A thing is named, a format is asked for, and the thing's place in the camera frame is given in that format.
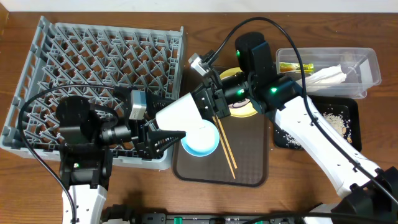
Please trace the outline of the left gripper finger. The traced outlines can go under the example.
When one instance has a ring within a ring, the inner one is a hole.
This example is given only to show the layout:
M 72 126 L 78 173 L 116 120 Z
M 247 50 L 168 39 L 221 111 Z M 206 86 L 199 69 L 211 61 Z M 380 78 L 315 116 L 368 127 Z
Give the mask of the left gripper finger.
M 173 102 L 173 99 L 163 98 L 153 93 L 146 93 L 146 112 L 149 117 L 155 117 L 156 113 Z
M 161 156 L 165 150 L 186 136 L 185 131 L 161 131 L 154 123 L 146 125 L 146 153 Z

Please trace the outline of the white bowl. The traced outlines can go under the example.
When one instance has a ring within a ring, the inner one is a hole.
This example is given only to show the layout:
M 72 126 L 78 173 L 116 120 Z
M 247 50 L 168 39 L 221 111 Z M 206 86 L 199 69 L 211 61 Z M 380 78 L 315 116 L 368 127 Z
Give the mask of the white bowl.
M 232 103 L 232 104 L 230 104 L 228 106 L 229 106 L 230 109 L 238 109 L 238 108 L 242 108 L 242 107 L 246 106 L 249 102 L 250 102 L 249 99 L 244 99 L 244 100 L 241 100 L 239 102 Z

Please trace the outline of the light blue saucer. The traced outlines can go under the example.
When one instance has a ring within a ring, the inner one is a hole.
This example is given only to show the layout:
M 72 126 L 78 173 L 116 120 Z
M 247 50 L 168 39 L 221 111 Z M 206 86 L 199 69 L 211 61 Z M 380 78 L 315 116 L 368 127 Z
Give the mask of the light blue saucer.
M 190 131 L 180 141 L 184 150 L 195 157 L 205 157 L 212 154 L 220 142 L 220 134 L 216 126 L 203 120 L 204 127 Z

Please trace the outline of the green snack wrapper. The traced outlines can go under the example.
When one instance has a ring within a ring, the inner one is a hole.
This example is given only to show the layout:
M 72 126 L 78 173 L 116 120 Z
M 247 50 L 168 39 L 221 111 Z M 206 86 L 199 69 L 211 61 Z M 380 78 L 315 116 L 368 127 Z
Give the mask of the green snack wrapper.
M 312 74 L 315 71 L 314 64 L 303 64 L 303 70 L 305 73 Z M 301 67 L 299 63 L 281 62 L 279 64 L 280 73 L 300 73 Z

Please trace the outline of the white tissue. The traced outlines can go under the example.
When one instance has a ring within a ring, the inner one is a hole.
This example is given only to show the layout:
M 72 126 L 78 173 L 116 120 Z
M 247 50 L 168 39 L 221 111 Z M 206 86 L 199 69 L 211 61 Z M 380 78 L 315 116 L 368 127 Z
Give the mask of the white tissue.
M 343 83 L 346 77 L 347 74 L 342 71 L 341 65 L 323 68 L 305 77 L 306 90 L 308 92 L 314 92 L 330 88 L 334 85 Z

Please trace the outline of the white plastic cup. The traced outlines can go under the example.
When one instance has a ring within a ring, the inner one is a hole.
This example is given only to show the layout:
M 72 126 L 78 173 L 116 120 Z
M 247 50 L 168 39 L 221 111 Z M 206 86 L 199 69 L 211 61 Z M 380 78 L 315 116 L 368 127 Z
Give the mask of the white plastic cup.
M 156 122 L 163 131 L 185 131 L 187 144 L 192 149 L 203 149 L 200 130 L 205 127 L 191 93 L 179 98 L 156 113 Z

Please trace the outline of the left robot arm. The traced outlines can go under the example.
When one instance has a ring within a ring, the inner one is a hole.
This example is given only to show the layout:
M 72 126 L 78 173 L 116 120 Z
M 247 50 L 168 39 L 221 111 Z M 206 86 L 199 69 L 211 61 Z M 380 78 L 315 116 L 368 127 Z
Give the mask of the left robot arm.
M 123 115 L 94 105 L 83 96 L 69 96 L 57 106 L 56 117 L 64 142 L 60 145 L 63 223 L 137 223 L 140 218 L 127 205 L 105 208 L 113 167 L 111 145 L 131 142 L 151 159 L 185 137 L 184 131 L 156 131 L 145 117 L 172 103 L 134 87 L 114 87 Z

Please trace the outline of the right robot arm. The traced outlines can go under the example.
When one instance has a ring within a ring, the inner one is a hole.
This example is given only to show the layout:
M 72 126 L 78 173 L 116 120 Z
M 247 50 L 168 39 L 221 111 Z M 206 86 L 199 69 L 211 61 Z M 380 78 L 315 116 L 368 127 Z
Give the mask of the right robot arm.
M 240 72 L 221 79 L 215 51 L 192 55 L 190 66 L 205 79 L 194 91 L 199 110 L 224 118 L 230 104 L 249 99 L 254 109 L 289 133 L 329 178 L 340 202 L 293 213 L 305 223 L 396 223 L 397 169 L 382 170 L 344 140 L 320 115 L 305 88 L 277 74 L 269 44 L 258 32 L 235 42 Z

